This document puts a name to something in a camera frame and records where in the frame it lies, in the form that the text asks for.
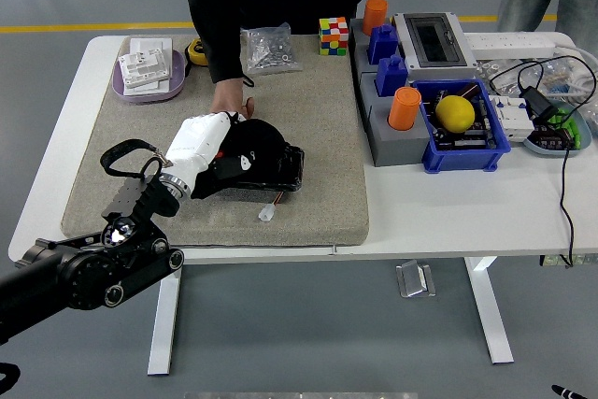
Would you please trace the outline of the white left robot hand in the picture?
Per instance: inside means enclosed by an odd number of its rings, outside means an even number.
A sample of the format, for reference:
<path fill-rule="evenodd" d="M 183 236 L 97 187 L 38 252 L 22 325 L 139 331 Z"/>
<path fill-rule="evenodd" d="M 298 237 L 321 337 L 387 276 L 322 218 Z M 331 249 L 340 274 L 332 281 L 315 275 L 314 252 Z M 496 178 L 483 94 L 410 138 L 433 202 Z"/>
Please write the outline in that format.
<path fill-rule="evenodd" d="M 207 171 L 233 125 L 246 119 L 224 111 L 186 119 L 168 151 L 160 181 L 180 201 L 191 197 L 198 174 Z"/>

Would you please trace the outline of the black-white right robot hand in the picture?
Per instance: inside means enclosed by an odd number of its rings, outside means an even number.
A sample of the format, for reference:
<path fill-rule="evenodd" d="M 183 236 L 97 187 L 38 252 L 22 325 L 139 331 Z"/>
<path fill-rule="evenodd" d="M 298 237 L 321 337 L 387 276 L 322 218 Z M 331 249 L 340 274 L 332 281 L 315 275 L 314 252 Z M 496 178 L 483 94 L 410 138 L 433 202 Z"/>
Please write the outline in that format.
<path fill-rule="evenodd" d="M 573 391 L 571 391 L 569 389 L 566 389 L 566 388 L 564 388 L 562 386 L 559 386 L 559 385 L 556 385 L 556 384 L 553 384 L 551 386 L 551 389 L 557 395 L 559 395 L 561 398 L 564 398 L 564 399 L 587 399 L 585 396 L 583 396 L 580 393 L 573 392 Z"/>

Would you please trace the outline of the person's right hand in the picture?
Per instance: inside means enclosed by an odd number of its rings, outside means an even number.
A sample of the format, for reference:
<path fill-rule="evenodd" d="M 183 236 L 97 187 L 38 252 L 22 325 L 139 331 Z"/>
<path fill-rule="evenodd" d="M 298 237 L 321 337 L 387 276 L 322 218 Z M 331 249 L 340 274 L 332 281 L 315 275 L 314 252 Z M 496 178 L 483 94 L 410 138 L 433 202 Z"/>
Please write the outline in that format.
<path fill-rule="evenodd" d="M 244 99 L 244 82 L 242 78 L 230 78 L 215 84 L 214 96 L 210 108 L 211 113 L 239 113 L 250 119 L 254 112 L 254 99 Z"/>

